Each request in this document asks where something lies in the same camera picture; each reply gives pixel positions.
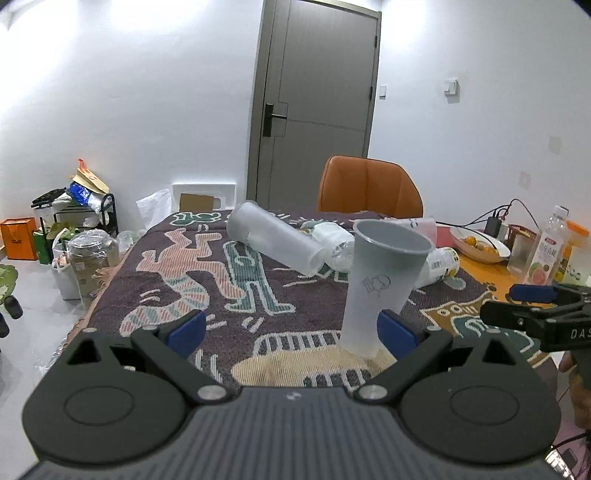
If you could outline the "person right hand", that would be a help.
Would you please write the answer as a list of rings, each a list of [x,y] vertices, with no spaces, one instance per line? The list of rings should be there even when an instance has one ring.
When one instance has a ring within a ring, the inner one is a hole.
[[[559,364],[559,370],[569,378],[570,398],[574,411],[575,424],[584,430],[591,429],[590,391],[585,387],[579,374],[578,365],[570,352],[565,352]]]

